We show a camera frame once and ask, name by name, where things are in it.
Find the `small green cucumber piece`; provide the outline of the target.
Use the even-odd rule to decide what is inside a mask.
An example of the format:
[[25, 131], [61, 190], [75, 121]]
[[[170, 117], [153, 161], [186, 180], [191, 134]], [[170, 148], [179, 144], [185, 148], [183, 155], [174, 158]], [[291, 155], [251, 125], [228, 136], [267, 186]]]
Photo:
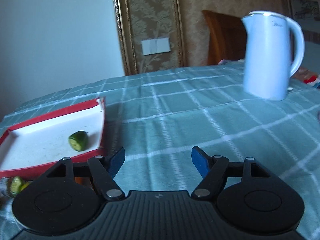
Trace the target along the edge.
[[88, 145], [88, 134], [85, 131], [77, 131], [69, 136], [68, 142], [73, 150], [84, 151]]

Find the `green cucumber piece outside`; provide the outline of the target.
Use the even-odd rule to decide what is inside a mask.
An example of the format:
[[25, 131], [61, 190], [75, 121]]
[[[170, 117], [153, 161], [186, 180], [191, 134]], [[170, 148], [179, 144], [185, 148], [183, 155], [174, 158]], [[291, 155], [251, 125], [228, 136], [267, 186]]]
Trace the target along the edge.
[[16, 197], [21, 191], [31, 184], [31, 181], [25, 181], [21, 177], [16, 176], [9, 180], [8, 192], [10, 196]]

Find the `red shallow cardboard box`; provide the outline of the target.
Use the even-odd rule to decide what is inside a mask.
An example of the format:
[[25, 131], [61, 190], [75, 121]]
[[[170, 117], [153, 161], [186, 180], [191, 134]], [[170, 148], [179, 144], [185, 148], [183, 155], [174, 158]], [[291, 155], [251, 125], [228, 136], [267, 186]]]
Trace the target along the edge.
[[[84, 151], [68, 142], [77, 131], [88, 134]], [[32, 180], [63, 157], [85, 162], [105, 151], [105, 99], [71, 105], [7, 128], [1, 136], [1, 177]]]

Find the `teal plaid bedspread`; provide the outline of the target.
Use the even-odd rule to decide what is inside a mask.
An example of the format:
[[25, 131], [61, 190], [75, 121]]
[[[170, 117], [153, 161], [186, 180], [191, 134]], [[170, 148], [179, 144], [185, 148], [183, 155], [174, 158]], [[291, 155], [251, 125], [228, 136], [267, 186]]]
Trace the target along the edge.
[[30, 118], [105, 98], [106, 147], [125, 148], [116, 182], [125, 191], [193, 191], [201, 176], [191, 149], [231, 161], [253, 157], [294, 188], [305, 212], [298, 232], [319, 239], [319, 90], [291, 80], [282, 101], [243, 91], [243, 64], [116, 77], [21, 104], [1, 131]]

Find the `colourful package on bed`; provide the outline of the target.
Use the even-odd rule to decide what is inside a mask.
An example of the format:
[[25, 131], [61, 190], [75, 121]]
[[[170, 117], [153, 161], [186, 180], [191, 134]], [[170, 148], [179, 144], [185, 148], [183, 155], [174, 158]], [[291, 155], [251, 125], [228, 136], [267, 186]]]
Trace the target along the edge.
[[292, 76], [294, 79], [302, 81], [303, 83], [312, 86], [313, 88], [320, 88], [319, 74], [313, 72], [305, 67], [299, 67], [296, 73]]

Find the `white electric kettle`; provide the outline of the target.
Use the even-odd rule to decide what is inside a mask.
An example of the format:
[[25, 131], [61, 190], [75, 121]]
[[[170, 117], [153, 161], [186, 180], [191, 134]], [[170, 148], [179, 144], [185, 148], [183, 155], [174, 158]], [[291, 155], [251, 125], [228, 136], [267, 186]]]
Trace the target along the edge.
[[290, 77], [304, 58], [301, 26], [271, 11], [252, 11], [241, 21], [247, 32], [244, 91], [266, 100], [284, 100]]

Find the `wooden headboard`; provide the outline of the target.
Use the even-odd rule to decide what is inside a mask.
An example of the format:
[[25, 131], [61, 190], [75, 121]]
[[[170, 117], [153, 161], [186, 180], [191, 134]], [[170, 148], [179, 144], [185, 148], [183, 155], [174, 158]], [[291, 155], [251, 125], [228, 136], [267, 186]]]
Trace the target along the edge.
[[241, 18], [203, 10], [209, 28], [208, 65], [245, 58], [247, 32]]

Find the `white wall switch panel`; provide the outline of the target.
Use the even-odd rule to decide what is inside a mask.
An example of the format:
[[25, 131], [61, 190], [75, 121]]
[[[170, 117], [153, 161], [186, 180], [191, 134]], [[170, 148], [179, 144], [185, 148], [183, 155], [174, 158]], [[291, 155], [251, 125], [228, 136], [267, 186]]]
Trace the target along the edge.
[[167, 53], [171, 51], [168, 37], [142, 40], [141, 45], [142, 54], [144, 56], [151, 54]]

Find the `framed wall picture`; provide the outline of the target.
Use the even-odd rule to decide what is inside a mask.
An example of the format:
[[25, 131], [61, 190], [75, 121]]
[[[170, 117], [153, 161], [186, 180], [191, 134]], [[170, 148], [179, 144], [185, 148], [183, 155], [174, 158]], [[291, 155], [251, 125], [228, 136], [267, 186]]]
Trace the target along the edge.
[[319, 0], [290, 0], [295, 20], [319, 21]]

